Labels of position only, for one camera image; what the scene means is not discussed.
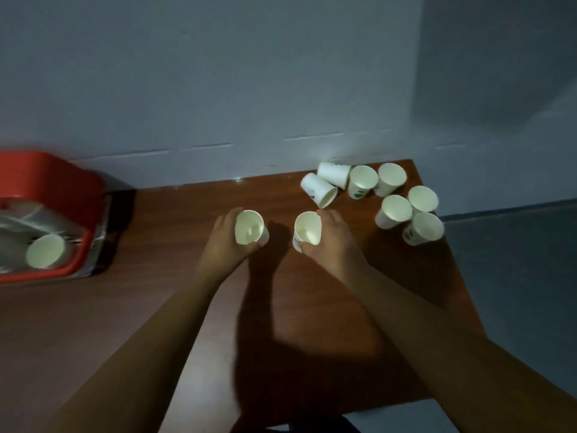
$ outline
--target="tipped-over paper cup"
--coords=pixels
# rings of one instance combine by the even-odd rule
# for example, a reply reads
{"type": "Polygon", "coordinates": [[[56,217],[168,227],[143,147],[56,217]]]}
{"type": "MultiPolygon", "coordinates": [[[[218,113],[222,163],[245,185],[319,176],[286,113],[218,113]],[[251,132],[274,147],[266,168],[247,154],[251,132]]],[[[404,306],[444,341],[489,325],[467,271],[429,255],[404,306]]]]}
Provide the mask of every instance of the tipped-over paper cup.
{"type": "Polygon", "coordinates": [[[381,209],[374,218],[379,228],[390,229],[399,223],[407,222],[413,217],[413,207],[403,196],[386,196],[381,209]]]}
{"type": "Polygon", "coordinates": [[[335,199],[339,189],[314,173],[309,173],[301,181],[301,188],[314,200],[319,208],[326,208],[335,199]]]}
{"type": "Polygon", "coordinates": [[[248,245],[253,241],[265,245],[268,242],[268,229],[258,212],[244,210],[237,217],[234,236],[240,245],[248,245]]]}
{"type": "Polygon", "coordinates": [[[444,234],[445,226],[441,219],[430,212],[420,212],[403,231],[403,240],[411,246],[417,246],[439,240],[444,234]]]}
{"type": "Polygon", "coordinates": [[[349,196],[363,198],[379,182],[379,175],[369,166],[353,167],[349,175],[349,196]]]}
{"type": "Polygon", "coordinates": [[[294,222],[294,235],[292,246],[302,253],[299,243],[306,241],[312,245],[318,245],[321,241],[322,222],[321,217],[314,211],[305,211],[299,214],[294,222]]]}
{"type": "Polygon", "coordinates": [[[429,187],[417,185],[408,191],[408,201],[413,206],[413,213],[431,212],[437,209],[438,197],[429,187]]]}
{"type": "Polygon", "coordinates": [[[374,188],[374,194],[380,197],[390,195],[407,182],[407,172],[398,164],[384,163],[379,167],[379,183],[374,188]]]}
{"type": "Polygon", "coordinates": [[[55,269],[67,265],[74,256],[74,245],[58,234],[34,240],[26,251],[26,264],[34,269],[55,269]]]}
{"type": "Polygon", "coordinates": [[[350,171],[351,166],[323,162],[319,164],[317,176],[344,190],[347,188],[350,171]]]}

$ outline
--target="wooden table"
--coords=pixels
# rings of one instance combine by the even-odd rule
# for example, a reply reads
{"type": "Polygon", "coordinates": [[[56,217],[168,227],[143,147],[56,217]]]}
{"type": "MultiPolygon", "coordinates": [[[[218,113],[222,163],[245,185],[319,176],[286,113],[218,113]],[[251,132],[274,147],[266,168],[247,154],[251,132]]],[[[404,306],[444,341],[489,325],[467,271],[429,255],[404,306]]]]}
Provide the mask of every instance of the wooden table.
{"type": "MultiPolygon", "coordinates": [[[[399,161],[421,184],[414,163],[399,161]]],[[[351,293],[290,246],[314,210],[305,173],[141,190],[115,262],[80,281],[0,290],[0,422],[37,431],[191,274],[217,215],[259,211],[270,243],[222,285],[182,373],[163,432],[222,432],[346,413],[428,396],[351,293]]],[[[382,199],[331,204],[368,259],[483,333],[445,242],[409,247],[374,224],[382,199]]]]}

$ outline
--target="hand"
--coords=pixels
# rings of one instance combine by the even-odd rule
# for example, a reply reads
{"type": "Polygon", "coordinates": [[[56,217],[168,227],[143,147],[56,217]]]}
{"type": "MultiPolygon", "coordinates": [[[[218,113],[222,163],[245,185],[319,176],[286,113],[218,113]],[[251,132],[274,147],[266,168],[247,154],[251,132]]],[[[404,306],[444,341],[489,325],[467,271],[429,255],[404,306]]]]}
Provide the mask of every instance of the hand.
{"type": "Polygon", "coordinates": [[[237,216],[242,208],[231,210],[216,219],[211,236],[196,268],[196,277],[222,283],[246,258],[261,245],[257,242],[240,245],[234,235],[237,216]]]}
{"type": "Polygon", "coordinates": [[[321,217],[318,245],[301,242],[302,252],[343,284],[358,269],[368,266],[357,240],[341,215],[334,210],[317,210],[321,217]]]}

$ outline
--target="right hand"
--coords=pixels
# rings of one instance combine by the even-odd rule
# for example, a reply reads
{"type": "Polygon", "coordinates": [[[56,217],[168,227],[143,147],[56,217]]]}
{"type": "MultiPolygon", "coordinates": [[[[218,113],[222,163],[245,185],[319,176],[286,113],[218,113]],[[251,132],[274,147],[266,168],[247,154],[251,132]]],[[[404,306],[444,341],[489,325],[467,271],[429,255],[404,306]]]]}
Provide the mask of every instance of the right hand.
{"type": "Polygon", "coordinates": [[[335,210],[317,210],[321,217],[321,241],[318,245],[301,242],[302,252],[328,273],[347,284],[358,269],[368,266],[349,226],[335,210]]]}

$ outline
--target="white wall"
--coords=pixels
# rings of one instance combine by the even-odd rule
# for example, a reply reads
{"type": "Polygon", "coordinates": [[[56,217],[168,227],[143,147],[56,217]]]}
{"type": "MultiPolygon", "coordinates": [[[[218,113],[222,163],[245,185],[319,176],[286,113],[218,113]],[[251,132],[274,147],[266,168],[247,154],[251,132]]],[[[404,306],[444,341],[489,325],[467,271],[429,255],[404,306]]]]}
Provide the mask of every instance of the white wall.
{"type": "Polygon", "coordinates": [[[3,0],[0,146],[139,188],[415,158],[442,214],[574,197],[574,7],[3,0]]]}

